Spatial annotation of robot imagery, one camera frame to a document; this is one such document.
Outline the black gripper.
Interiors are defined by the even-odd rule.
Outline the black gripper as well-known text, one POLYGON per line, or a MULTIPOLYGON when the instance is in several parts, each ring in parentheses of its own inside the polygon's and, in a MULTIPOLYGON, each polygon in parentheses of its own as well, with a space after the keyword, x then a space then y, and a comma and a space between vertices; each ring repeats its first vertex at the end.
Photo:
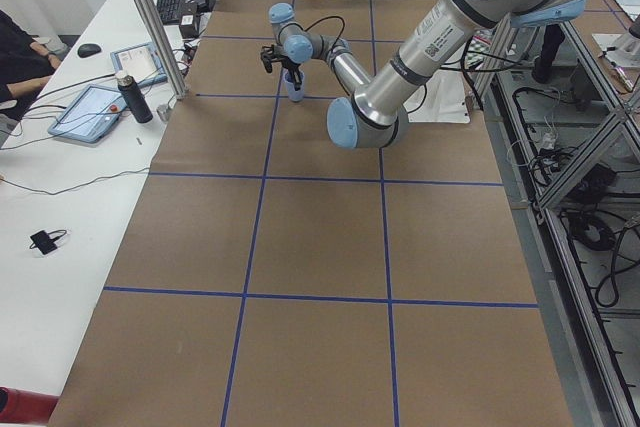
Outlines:
POLYGON ((298 66, 285 54, 284 49, 271 44, 262 46, 260 50, 260 61, 267 73, 273 72, 273 65, 279 63, 288 71, 288 85, 292 91, 301 91, 303 87, 303 73, 298 66))

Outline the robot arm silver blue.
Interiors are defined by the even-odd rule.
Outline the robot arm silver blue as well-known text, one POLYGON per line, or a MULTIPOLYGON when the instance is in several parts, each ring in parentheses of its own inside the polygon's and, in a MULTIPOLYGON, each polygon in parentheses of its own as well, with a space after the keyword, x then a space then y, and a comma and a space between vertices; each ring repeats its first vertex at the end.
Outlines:
POLYGON ((346 94, 327 112, 327 131, 342 148, 385 148, 409 124, 405 102, 473 35, 503 18, 512 27, 558 24, 578 17, 586 0, 438 0, 386 65, 370 76, 345 40, 304 30, 287 3, 268 13, 275 42, 262 48, 265 70, 279 63, 294 84, 301 64, 324 61, 346 94))

